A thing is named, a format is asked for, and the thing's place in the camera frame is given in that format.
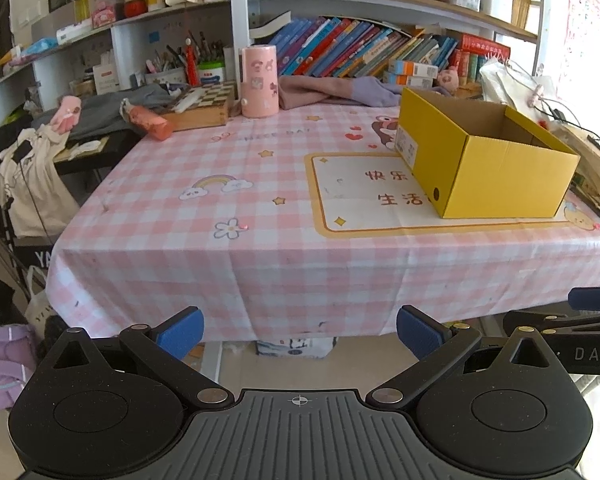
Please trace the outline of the yellow cardboard box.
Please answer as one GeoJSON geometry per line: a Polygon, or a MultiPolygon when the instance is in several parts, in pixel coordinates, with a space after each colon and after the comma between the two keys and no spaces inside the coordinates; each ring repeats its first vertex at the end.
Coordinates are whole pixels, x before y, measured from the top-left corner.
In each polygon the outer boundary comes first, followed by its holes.
{"type": "Polygon", "coordinates": [[[580,162],[508,105],[408,88],[394,148],[443,219],[554,218],[580,162]]]}

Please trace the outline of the pink checkered tablecloth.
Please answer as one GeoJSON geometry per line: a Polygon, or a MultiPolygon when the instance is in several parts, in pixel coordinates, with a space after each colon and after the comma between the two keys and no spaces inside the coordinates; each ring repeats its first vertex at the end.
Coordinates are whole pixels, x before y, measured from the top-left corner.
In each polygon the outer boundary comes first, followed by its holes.
{"type": "Polygon", "coordinates": [[[56,243],[46,294],[107,337],[195,306],[209,340],[393,332],[600,286],[600,218],[569,196],[548,220],[440,218],[373,131],[393,108],[313,105],[144,139],[56,243]]]}

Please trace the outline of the beige jacket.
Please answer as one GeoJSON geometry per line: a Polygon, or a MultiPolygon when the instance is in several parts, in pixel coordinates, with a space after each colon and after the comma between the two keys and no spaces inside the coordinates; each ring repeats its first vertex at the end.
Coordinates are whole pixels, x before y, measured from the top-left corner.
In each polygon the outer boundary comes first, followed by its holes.
{"type": "Polygon", "coordinates": [[[0,206],[6,207],[15,236],[57,236],[78,213],[55,168],[54,158],[68,136],[49,125],[21,130],[0,154],[0,206]]]}

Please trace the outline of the grey clothing pile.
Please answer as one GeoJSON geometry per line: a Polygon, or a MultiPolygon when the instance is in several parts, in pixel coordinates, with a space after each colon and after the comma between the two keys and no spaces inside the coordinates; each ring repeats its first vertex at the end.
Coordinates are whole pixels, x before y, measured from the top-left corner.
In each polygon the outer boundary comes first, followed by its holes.
{"type": "Polygon", "coordinates": [[[78,123],[70,131],[70,141],[93,140],[121,131],[132,131],[140,138],[146,136],[142,129],[125,122],[120,114],[124,99],[132,105],[146,107],[160,114],[175,100],[161,84],[147,84],[136,89],[109,92],[101,96],[80,99],[81,114],[78,123]]]}

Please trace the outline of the wooden chess board box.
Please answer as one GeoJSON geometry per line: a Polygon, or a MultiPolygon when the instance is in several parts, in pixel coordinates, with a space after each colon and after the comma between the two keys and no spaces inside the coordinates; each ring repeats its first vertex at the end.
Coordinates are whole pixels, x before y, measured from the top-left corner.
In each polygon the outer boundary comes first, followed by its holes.
{"type": "Polygon", "coordinates": [[[166,107],[161,116],[175,131],[225,126],[235,99],[234,81],[191,87],[166,107]]]}

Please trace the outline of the pink pig plush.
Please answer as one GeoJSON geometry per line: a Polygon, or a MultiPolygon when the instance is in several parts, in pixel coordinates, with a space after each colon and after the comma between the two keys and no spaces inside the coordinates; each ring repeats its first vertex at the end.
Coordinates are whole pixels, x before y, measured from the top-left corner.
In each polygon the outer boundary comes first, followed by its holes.
{"type": "Polygon", "coordinates": [[[449,94],[455,94],[459,86],[459,75],[455,66],[440,70],[437,74],[437,87],[444,89],[449,94]]]}

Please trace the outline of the lower orange white box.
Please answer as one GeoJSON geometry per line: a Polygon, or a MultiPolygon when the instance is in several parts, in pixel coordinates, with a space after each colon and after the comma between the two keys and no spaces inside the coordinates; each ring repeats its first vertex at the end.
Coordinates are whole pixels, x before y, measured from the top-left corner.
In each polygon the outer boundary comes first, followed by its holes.
{"type": "Polygon", "coordinates": [[[382,81],[385,84],[398,84],[399,86],[425,90],[431,89],[434,83],[434,79],[430,77],[396,75],[390,72],[383,73],[382,81]]]}

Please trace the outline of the orange white box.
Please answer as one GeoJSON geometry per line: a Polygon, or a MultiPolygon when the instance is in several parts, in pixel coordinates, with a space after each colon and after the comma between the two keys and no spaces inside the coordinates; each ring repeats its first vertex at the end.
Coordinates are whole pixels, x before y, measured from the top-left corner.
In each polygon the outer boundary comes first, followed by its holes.
{"type": "Polygon", "coordinates": [[[390,72],[383,73],[382,81],[385,84],[398,84],[399,86],[425,90],[431,89],[434,83],[434,79],[430,77],[396,75],[390,72]]]}
{"type": "Polygon", "coordinates": [[[404,60],[392,60],[388,72],[394,75],[437,78],[439,69],[435,65],[404,60]]]}

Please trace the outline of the pink cylinder container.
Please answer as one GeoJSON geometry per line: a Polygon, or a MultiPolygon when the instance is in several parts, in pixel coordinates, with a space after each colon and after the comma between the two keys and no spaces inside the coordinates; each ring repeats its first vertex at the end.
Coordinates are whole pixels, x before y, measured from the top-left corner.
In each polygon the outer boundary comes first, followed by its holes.
{"type": "Polygon", "coordinates": [[[265,118],[279,111],[277,50],[261,44],[241,50],[240,97],[242,115],[265,118]]]}

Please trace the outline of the upper orange white box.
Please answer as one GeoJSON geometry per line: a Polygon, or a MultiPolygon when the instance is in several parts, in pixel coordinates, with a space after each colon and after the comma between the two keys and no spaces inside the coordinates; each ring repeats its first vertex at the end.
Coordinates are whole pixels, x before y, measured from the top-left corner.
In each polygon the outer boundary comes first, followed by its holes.
{"type": "Polygon", "coordinates": [[[404,60],[392,60],[388,72],[394,75],[437,78],[439,69],[435,65],[404,60]]]}

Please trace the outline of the pink purple cloth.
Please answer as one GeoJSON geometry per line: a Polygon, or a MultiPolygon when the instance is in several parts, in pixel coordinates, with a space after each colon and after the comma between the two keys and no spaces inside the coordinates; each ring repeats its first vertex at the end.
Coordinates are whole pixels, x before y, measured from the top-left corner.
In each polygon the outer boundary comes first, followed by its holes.
{"type": "Polygon", "coordinates": [[[279,106],[283,110],[320,102],[393,107],[401,104],[404,86],[385,84],[375,77],[343,79],[335,77],[281,76],[278,81],[279,106]]]}

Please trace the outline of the white blue bookshelf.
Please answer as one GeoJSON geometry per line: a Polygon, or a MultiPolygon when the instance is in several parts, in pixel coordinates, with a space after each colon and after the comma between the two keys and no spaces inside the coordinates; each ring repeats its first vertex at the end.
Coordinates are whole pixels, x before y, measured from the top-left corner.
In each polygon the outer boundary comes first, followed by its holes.
{"type": "MultiPolygon", "coordinates": [[[[155,51],[151,37],[157,37],[159,44],[176,46],[186,32],[203,32],[206,37],[222,39],[228,47],[240,51],[248,44],[249,29],[285,12],[293,18],[361,18],[404,27],[439,26],[492,40],[513,38],[514,58],[523,53],[534,56],[538,44],[534,32],[437,0],[207,0],[140,14],[102,27],[99,32],[111,41],[121,89],[129,90],[134,75],[155,51]]],[[[73,54],[99,32],[92,30],[0,78],[0,125],[22,104],[24,92],[32,86],[40,89],[44,110],[55,108],[59,98],[68,92],[78,67],[73,54]]]]}

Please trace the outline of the row of books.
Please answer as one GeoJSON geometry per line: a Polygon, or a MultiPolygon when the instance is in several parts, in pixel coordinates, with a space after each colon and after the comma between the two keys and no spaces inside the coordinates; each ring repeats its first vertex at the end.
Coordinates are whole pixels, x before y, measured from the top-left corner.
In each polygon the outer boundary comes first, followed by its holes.
{"type": "Polygon", "coordinates": [[[456,68],[460,82],[477,81],[491,58],[506,62],[505,44],[445,29],[412,32],[388,23],[361,18],[294,18],[265,44],[276,48],[278,73],[315,78],[376,77],[394,82],[406,73],[406,63],[429,67],[427,78],[456,68]]]}

